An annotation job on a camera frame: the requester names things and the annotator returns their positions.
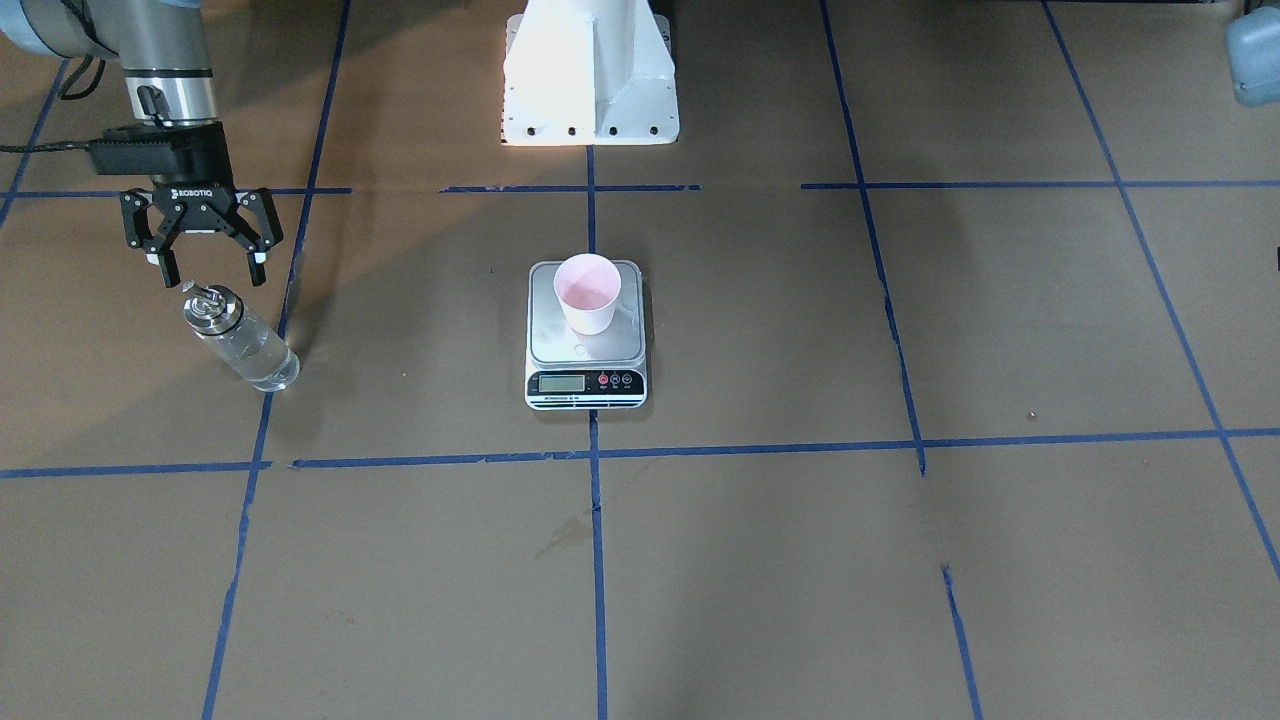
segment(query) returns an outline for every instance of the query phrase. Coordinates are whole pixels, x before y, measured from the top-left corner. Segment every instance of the scale platform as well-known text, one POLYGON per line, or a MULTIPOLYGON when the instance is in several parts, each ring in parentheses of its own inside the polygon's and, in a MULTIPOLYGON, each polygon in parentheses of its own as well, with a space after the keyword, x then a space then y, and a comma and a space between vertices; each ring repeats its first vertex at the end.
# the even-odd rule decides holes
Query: scale platform
POLYGON ((529 270, 525 402, 534 410, 639 407, 649 397, 640 268, 614 260, 622 291, 613 322, 600 334, 573 332, 552 279, 558 261, 529 270))

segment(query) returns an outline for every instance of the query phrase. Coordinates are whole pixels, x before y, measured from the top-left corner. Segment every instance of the white bracket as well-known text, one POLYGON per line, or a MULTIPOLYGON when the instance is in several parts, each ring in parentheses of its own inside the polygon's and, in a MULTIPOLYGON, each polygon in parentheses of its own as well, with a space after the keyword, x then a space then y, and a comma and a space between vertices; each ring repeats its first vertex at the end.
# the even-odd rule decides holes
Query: white bracket
POLYGON ((646 0, 529 0, 507 20, 503 142, 675 142, 669 42, 669 22, 646 0))

